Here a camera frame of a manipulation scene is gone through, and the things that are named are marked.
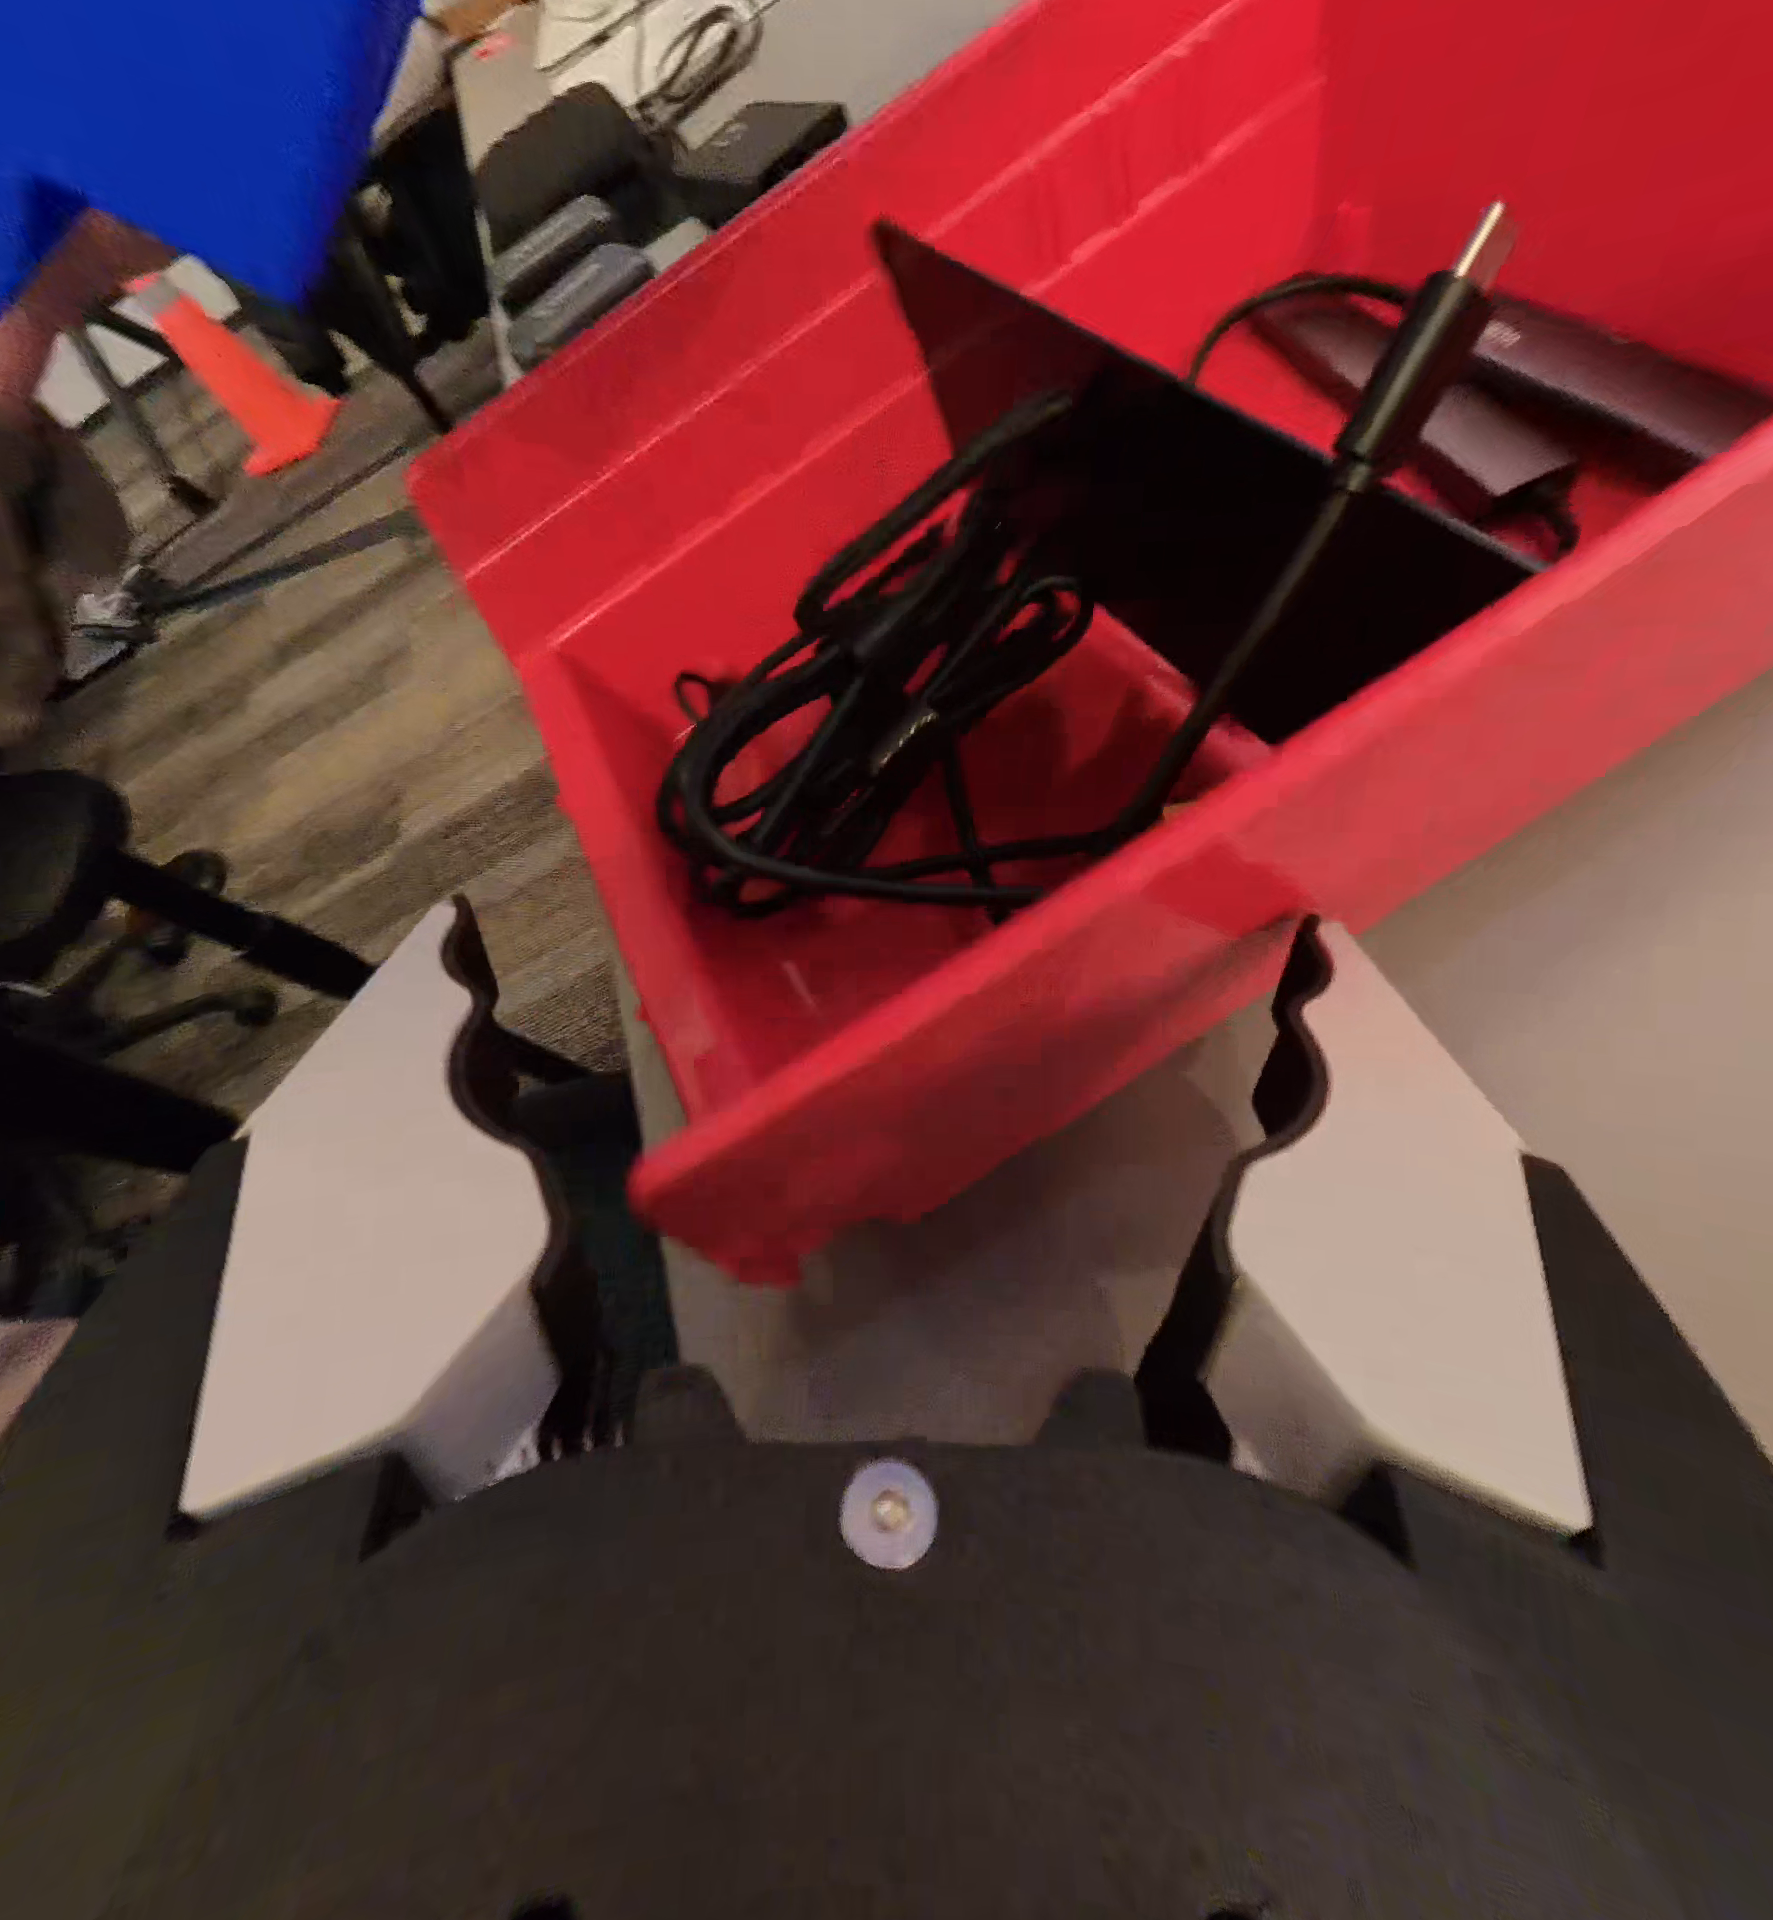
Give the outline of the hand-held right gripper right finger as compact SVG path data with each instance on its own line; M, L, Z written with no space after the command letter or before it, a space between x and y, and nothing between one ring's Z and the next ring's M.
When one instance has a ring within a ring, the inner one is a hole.
M1137 1363L1166 1456L1348 1505L1405 1469L1517 1522L1595 1522L1527 1140L1330 917L1271 994L1256 1140Z

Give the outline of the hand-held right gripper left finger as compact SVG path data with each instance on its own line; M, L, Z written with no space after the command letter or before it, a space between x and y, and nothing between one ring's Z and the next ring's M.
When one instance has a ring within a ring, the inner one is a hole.
M250 1113L185 1516L396 1456L469 1497L602 1386L559 1170L516 1129L516 1038L469 900L432 908Z

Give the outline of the red plastic bin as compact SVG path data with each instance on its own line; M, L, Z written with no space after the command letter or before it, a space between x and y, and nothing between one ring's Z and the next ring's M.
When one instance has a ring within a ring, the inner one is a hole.
M1303 259L1505 290L1773 388L1773 6L1017 6L413 468L512 654L680 1129L634 1208L747 1285L917 1216L1260 988L1773 668L1773 413L1451 632L1288 638L1256 750L1046 908L734 923L656 836L674 668L741 674L961 411L875 253L897 222L1068 346L1174 372Z

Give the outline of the short grey usb hub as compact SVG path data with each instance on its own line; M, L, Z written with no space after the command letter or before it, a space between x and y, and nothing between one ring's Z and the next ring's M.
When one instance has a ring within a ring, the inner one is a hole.
M1392 316L1337 293L1256 312L1256 346L1278 350L1337 413L1358 411L1392 338ZM1574 482L1574 453L1509 413L1496 396L1451 381L1395 478L1423 478L1451 519L1489 522L1560 498Z

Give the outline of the blue plastic bin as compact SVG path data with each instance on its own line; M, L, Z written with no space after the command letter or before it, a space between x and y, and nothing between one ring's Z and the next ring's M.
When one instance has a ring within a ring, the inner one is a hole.
M83 212L298 301L413 0L0 0L0 312Z

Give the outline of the person's left forearm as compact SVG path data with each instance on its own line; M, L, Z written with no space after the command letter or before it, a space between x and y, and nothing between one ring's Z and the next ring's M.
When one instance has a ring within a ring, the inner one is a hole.
M76 591L106 589L134 542L103 468L40 402L48 346L166 259L149 228L83 212L0 312L0 750L40 732Z

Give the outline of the black tripod stand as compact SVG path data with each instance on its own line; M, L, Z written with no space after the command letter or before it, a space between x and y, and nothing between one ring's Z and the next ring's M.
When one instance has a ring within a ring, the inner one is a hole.
M298 506L293 519L280 519L263 536L250 536L218 565L204 565L193 582L159 573L159 562L166 562L172 542L185 542L193 530L204 530L210 519L222 519L222 488L200 482L166 453L149 402L116 374L116 364L103 354L94 333L125 338L134 350L156 350L177 374L185 374L185 354L177 354L177 346L156 316L125 316L119 309L87 309L87 316L71 333L71 350L76 350L83 374L94 381L106 422L119 422L119 434L134 439L138 469L156 469L159 498L177 511L177 530L159 551L134 555L116 589L87 589L76 602L48 700L71 700L87 683L116 674L119 663L134 663L138 650L156 650L166 618L222 615L222 609L263 602L277 589L293 589L293 582L309 582L309 573L318 573L329 562L349 562L349 555L369 555L381 542L413 542L424 536L413 511L381 511L381 519L369 519L360 530L336 530L327 542L293 551L284 562L256 562L277 536L284 536L293 522L309 522L311 511L327 511L336 488L360 488L363 478L378 478L378 468L363 468L363 469L343 469L311 506Z

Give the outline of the black plastic bin divider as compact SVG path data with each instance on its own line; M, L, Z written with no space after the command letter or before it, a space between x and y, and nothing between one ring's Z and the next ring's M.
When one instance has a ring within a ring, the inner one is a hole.
M875 222L875 253L949 453L1005 434L988 482L1018 555L1203 690L1330 498L1330 461L897 222ZM1528 573L1458 519L1371 488L1238 668L1230 714L1285 749Z

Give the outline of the orange traffic cone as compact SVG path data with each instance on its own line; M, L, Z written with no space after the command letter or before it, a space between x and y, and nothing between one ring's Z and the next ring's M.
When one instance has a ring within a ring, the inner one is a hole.
M250 434L250 478L277 478L327 449L336 396L318 396L265 354L256 354L166 274L125 280L125 301L177 350L204 396Z

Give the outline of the black equipment case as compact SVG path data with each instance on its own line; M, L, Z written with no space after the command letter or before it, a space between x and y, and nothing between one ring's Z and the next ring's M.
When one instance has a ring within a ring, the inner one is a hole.
M848 134L840 99L747 99L674 151L680 215L723 228Z

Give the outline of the black chair frame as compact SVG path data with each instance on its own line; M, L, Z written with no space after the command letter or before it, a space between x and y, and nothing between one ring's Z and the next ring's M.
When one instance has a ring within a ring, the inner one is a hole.
M250 972L280 977L293 988L349 1001L378 964L256 908L239 908L222 886L200 886L185 864L156 870L125 846L103 856L103 894L119 900L134 917L156 917L185 936L210 936L239 950ZM239 1027L265 1027L280 1012L277 988L232 988L232 994L185 994L166 1001L138 1019L116 1019L94 1038L94 1060L119 1060L159 1033L177 1033L193 1019L239 1019Z

